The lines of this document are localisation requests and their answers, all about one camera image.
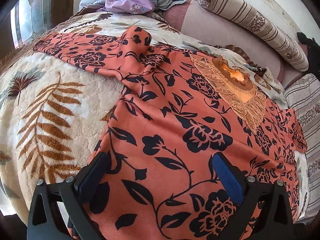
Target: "dress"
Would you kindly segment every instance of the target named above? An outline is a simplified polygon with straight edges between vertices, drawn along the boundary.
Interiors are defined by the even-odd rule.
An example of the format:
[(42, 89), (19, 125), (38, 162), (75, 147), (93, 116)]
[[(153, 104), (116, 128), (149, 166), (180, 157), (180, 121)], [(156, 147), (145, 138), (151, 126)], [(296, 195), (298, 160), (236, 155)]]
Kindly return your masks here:
[[(304, 153), (307, 146), (294, 110), (279, 110), (254, 87), (247, 88), (249, 100), (234, 97), (220, 82), (226, 76), (210, 79), (205, 72), (209, 64), (214, 71), (234, 71), (231, 79), (241, 81), (241, 72), (228, 70), (220, 57), (150, 43), (149, 33), (132, 26), (121, 37), (56, 33), (34, 47), (124, 84), (91, 156), (105, 152), (110, 165), (84, 205), (105, 238), (215, 239), (237, 209), (212, 168), (216, 152), (260, 182), (283, 180), (295, 221), (299, 186), (293, 152)], [(239, 102), (256, 95), (259, 122), (255, 103), (249, 109)], [(260, 208), (261, 203), (243, 238)]]

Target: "gold lace applique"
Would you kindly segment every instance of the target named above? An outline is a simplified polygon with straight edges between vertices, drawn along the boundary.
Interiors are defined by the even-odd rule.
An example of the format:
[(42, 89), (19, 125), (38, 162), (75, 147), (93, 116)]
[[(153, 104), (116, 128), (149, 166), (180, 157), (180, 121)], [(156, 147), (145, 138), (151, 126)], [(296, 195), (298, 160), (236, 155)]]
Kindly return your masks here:
[(202, 60), (190, 55), (192, 62), (199, 72), (206, 78), (214, 90), (228, 103), (233, 112), (244, 120), (253, 134), (256, 134), (257, 127), (263, 120), (266, 113), (266, 96), (258, 90), (258, 87), (251, 82), (249, 75), (240, 70), (229, 68), (228, 62), (220, 61), (222, 69), (230, 73), (230, 77), (240, 84), (250, 82), (253, 86), (251, 90), (244, 90), (232, 84), (215, 65), (203, 58)]

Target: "purple floral cloth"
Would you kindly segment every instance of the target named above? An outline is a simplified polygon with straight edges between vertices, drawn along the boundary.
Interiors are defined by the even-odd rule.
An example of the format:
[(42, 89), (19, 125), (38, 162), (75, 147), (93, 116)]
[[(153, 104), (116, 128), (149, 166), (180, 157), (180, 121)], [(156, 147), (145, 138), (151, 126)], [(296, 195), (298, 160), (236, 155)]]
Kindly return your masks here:
[(143, 14), (155, 9), (149, 0), (99, 0), (94, 4), (87, 4), (86, 7), (97, 9), (98, 12), (110, 11), (131, 14)]

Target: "embroidered neckline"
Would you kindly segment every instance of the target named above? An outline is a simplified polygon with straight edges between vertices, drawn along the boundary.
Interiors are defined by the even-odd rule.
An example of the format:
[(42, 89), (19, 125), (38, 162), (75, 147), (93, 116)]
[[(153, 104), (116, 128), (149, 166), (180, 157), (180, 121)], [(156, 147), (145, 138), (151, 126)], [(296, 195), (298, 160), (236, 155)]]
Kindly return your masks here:
[[(246, 122), (253, 134), (256, 134), (257, 128), (266, 113), (266, 96), (258, 90), (258, 87), (252, 83), (249, 77), (244, 76), (244, 79), (248, 78), (248, 82), (252, 83), (252, 89), (241, 89), (231, 83), (210, 60), (204, 57), (202, 60), (196, 59), (191, 54), (190, 57), (202, 76), (228, 103), (233, 112)], [(241, 95), (245, 100), (241, 100), (237, 95)]]

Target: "silver bolt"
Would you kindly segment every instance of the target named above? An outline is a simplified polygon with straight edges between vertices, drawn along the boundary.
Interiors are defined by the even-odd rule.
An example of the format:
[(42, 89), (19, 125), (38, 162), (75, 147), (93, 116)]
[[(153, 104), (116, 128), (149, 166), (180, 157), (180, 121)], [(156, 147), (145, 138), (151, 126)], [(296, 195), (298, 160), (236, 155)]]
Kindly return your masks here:
[(248, 177), (247, 177), (247, 180), (248, 180), (249, 182), (255, 182), (255, 181), (256, 181), (256, 179), (255, 179), (253, 176), (248, 176)]
[(66, 182), (67, 183), (73, 182), (73, 180), (74, 180), (73, 176), (69, 176), (69, 177), (66, 178)]
[(283, 186), (283, 185), (284, 185), (284, 182), (283, 182), (282, 180), (278, 179), (278, 180), (277, 180), (277, 184), (278, 184), (279, 186)]
[(43, 183), (43, 179), (39, 179), (39, 180), (37, 181), (37, 185), (38, 185), (38, 186), (40, 186), (42, 183)]

